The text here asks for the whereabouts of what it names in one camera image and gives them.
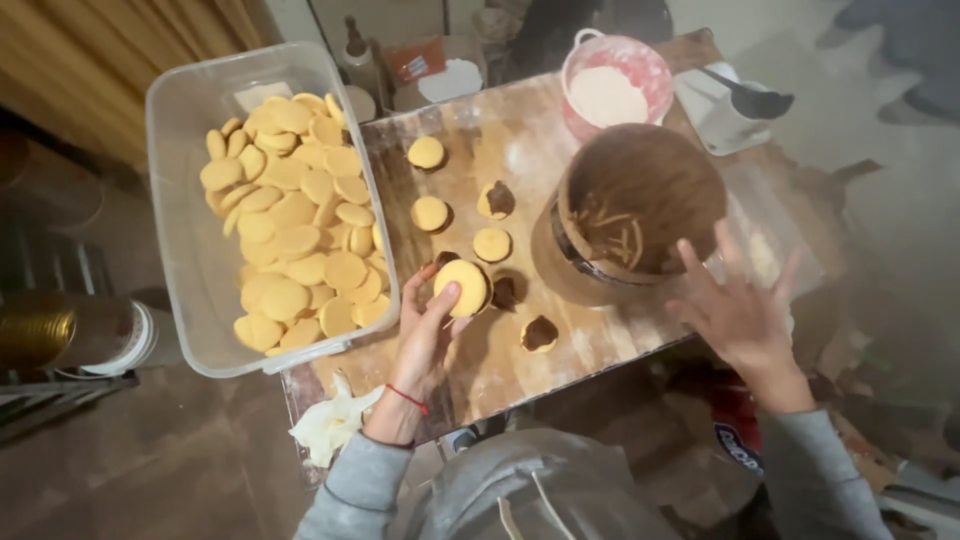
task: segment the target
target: pink bowl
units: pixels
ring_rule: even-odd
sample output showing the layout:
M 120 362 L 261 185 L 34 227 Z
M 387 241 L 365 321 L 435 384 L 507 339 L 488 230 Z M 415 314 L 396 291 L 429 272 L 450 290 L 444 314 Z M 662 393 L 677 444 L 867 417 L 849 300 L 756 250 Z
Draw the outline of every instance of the pink bowl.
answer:
M 595 36 L 581 43 L 584 36 Z M 566 55 L 561 82 L 564 85 L 564 122 L 573 136 L 586 142 L 606 126 L 595 126 L 584 118 L 570 101 L 569 85 L 584 69 L 609 65 L 643 91 L 649 113 L 647 124 L 659 125 L 673 104 L 673 76 L 666 61 L 649 45 L 625 36 L 607 36 L 585 28 L 573 39 L 573 50 Z

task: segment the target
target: gray sweatshirt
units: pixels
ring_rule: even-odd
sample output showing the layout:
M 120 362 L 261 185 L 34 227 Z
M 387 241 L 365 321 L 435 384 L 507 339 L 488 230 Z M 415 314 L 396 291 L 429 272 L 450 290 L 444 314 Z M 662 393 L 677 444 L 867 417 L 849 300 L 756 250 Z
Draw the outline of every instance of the gray sweatshirt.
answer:
M 892 538 L 824 411 L 761 416 L 765 482 L 784 539 Z M 413 452 L 353 436 L 297 540 L 386 536 Z M 418 501 L 405 538 L 680 538 L 638 493 L 620 448 L 551 429 L 457 454 Z

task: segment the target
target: curtain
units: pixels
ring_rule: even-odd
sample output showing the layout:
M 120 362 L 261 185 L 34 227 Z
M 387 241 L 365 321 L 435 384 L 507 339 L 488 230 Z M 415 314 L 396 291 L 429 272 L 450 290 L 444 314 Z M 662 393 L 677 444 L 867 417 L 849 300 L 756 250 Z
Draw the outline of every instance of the curtain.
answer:
M 0 104 L 144 170 L 150 84 L 172 67 L 263 46 L 247 1 L 0 0 Z

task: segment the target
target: hand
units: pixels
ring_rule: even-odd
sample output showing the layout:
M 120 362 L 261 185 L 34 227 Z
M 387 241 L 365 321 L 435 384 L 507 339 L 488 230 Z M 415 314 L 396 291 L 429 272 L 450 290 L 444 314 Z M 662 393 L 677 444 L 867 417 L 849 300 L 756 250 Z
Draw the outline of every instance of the hand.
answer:
M 673 300 L 667 308 L 696 330 L 730 364 L 771 413 L 816 408 L 804 373 L 794 360 L 786 312 L 800 263 L 794 253 L 769 289 L 747 281 L 743 257 L 725 219 L 716 223 L 717 246 L 727 282 L 719 284 L 686 239 L 677 243 L 696 300 Z
M 450 310 L 460 299 L 460 285 L 449 283 L 436 298 L 426 303 L 426 311 L 417 301 L 423 283 L 437 274 L 437 265 L 428 264 L 403 285 L 400 304 L 400 345 L 397 349 L 391 384 L 418 401 L 444 380 L 444 357 L 450 342 L 472 317 L 450 323 Z
M 407 396 L 423 403 L 444 380 L 444 357 L 450 342 L 467 327 L 471 318 L 450 321 L 450 310 L 460 298 L 460 285 L 452 282 L 440 296 L 421 310 L 417 296 L 423 283 L 437 273 L 436 264 L 428 264 L 403 285 L 400 303 L 400 345 L 396 352 L 390 384 Z M 373 406 L 363 432 L 374 441 L 404 446 L 414 440 L 422 413 L 409 400 L 387 389 Z

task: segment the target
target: plastic bag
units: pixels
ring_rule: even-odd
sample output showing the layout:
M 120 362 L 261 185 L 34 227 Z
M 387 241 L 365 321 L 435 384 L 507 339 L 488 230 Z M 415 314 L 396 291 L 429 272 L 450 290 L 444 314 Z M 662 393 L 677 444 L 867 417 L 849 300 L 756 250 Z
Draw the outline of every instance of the plastic bag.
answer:
M 402 83 L 446 70 L 446 54 L 439 37 L 384 51 L 394 77 Z

